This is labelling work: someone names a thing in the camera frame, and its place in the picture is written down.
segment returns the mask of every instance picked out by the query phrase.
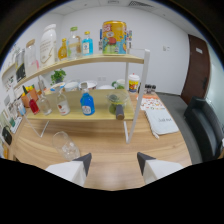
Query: glass bottle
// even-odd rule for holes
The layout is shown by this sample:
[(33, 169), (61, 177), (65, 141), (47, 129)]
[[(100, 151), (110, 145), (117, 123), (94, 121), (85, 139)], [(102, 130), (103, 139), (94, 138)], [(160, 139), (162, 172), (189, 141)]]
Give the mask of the glass bottle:
[(77, 59), (82, 56), (82, 40), (77, 34), (77, 26), (71, 27), (70, 37), (68, 38), (67, 57), (69, 60)]
[(43, 96), (41, 91), (38, 91), (38, 96), (39, 96), (39, 101), (38, 101), (38, 105), (40, 107), (40, 111), (44, 114), (44, 115), (48, 115), (52, 112), (51, 106), (49, 101), (47, 100), (47, 98), (45, 96)]
[(82, 41), (82, 54), (83, 56), (93, 54), (93, 40), (90, 38), (90, 32), (86, 31), (85, 39)]
[(95, 113), (95, 106), (93, 97), (89, 95), (87, 83), (82, 83), (82, 97), (80, 99), (82, 112), (84, 115), (89, 116)]
[(59, 95), (57, 96), (57, 107), (62, 116), (70, 112), (67, 98), (62, 94), (62, 88), (59, 90)]
[(60, 61), (67, 58), (67, 47), (66, 47), (66, 38), (62, 39), (62, 46), (58, 50), (58, 58)]

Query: white shelf support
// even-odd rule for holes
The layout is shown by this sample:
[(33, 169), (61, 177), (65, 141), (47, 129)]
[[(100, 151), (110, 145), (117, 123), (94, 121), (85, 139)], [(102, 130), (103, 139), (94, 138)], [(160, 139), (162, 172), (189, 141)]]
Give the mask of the white shelf support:
[(138, 94), (138, 101), (137, 101), (137, 105), (136, 105), (136, 109), (135, 109), (135, 115), (134, 115), (134, 119), (132, 122), (132, 126), (131, 126), (131, 130), (130, 130), (130, 134), (127, 138), (127, 126), (126, 123), (124, 124), (125, 127), (125, 135), (126, 135), (126, 142), (129, 144), (135, 129), (135, 124), (136, 121), (138, 119), (138, 114), (139, 114), (139, 110), (140, 110), (140, 106), (141, 106), (141, 102), (142, 102), (142, 97), (143, 97), (143, 93), (144, 93), (144, 87), (145, 87), (145, 83), (146, 83), (146, 78), (147, 78), (147, 73), (148, 73), (148, 67), (149, 67), (149, 57), (150, 56), (150, 51), (145, 49), (145, 55), (144, 55), (144, 65), (143, 65), (143, 71), (142, 71), (142, 79), (141, 79), (141, 88)]

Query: wooden shelf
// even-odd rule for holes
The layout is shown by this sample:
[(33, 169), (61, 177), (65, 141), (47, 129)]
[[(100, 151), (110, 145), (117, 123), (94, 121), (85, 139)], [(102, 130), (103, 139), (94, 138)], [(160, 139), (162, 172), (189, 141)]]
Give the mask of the wooden shelf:
[(109, 112), (109, 104), (106, 98), (107, 94), (124, 92), (128, 95), (128, 100), (126, 106), (124, 108), (124, 120), (132, 121), (134, 118), (134, 109), (132, 106), (131, 99), (129, 97), (129, 93), (125, 89), (115, 89), (115, 90), (90, 90), (89, 93), (93, 97), (94, 105), (95, 105), (95, 113), (90, 116), (85, 116), (82, 113), (80, 99), (81, 99), (81, 91), (72, 91), (72, 92), (64, 92), (63, 94), (67, 97), (70, 113), (62, 116), (60, 115), (57, 105), (56, 105), (56, 97), (58, 93), (46, 95), (47, 99), (50, 102), (52, 112), (49, 115), (44, 115), (41, 112), (34, 115), (32, 112), (28, 114), (28, 119), (40, 119), (40, 120), (63, 120), (63, 121), (104, 121), (104, 120), (116, 120), (115, 115)]
[(3, 74), (2, 74), (2, 78), (6, 75), (6, 73), (11, 69), (11, 68), (15, 68), (15, 63), (14, 64), (12, 64), (12, 65), (10, 65), (4, 72), (3, 72)]
[(33, 75), (22, 79), (19, 83), (16, 84), (14, 89), (19, 87), (23, 83), (39, 76), (39, 75), (44, 75), (44, 74), (46, 74), (48, 72), (51, 72), (53, 70), (56, 70), (56, 69), (65, 68), (65, 67), (74, 66), (74, 65), (96, 63), (96, 62), (129, 62), (129, 63), (144, 64), (144, 59), (139, 58), (139, 57), (135, 57), (135, 56), (130, 55), (130, 54), (126, 54), (126, 55), (94, 54), (94, 55), (91, 55), (91, 56), (85, 56), (85, 57), (75, 59), (75, 60), (72, 60), (72, 61), (69, 61), (69, 60), (59, 61), (59, 62), (57, 62), (57, 63), (55, 63), (51, 66), (39, 69)]

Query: plastic bottle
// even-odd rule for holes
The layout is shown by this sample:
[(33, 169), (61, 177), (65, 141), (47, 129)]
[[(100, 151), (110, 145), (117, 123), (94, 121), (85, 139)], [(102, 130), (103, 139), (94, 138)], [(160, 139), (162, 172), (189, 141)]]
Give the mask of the plastic bottle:
[(67, 46), (67, 57), (69, 60), (77, 59), (82, 57), (82, 40), (81, 37), (77, 34), (77, 26), (71, 27), (70, 37), (68, 38)]
[(57, 107), (62, 116), (70, 112), (67, 98), (62, 94), (62, 88), (59, 90), (59, 95), (57, 96)]
[(57, 62), (57, 36), (56, 24), (51, 24), (44, 29), (40, 42), (40, 65), (41, 67), (49, 66)]
[(49, 101), (47, 100), (47, 98), (45, 96), (43, 96), (41, 91), (37, 92), (38, 96), (39, 96), (39, 107), (40, 107), (40, 111), (44, 114), (44, 115), (48, 115), (52, 112), (51, 106)]
[(90, 32), (86, 31), (85, 39), (82, 41), (82, 55), (88, 56), (93, 54), (93, 40), (90, 38)]
[(36, 48), (34, 43), (35, 39), (32, 39), (26, 44), (24, 65), (27, 77), (33, 75), (35, 72), (37, 72), (38, 69), (38, 64), (36, 60)]
[(58, 58), (60, 61), (65, 60), (67, 58), (66, 38), (62, 39), (62, 46), (58, 51)]
[(29, 99), (29, 106), (30, 106), (30, 109), (32, 110), (33, 114), (37, 114), (40, 110), (39, 110), (39, 107), (37, 106), (36, 101), (31, 98), (30, 93), (27, 92), (27, 90), (24, 86), (23, 86), (23, 91)]
[(80, 103), (84, 115), (89, 116), (95, 113), (93, 97), (89, 95), (87, 83), (82, 83), (82, 97)]

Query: white bottle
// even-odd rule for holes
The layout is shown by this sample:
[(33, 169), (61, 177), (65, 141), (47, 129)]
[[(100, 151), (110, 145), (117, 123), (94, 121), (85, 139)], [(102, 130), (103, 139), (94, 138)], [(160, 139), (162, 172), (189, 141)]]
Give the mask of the white bottle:
[(50, 66), (57, 62), (56, 46), (56, 24), (51, 24), (44, 29), (44, 34), (40, 42), (40, 65), (41, 68)]

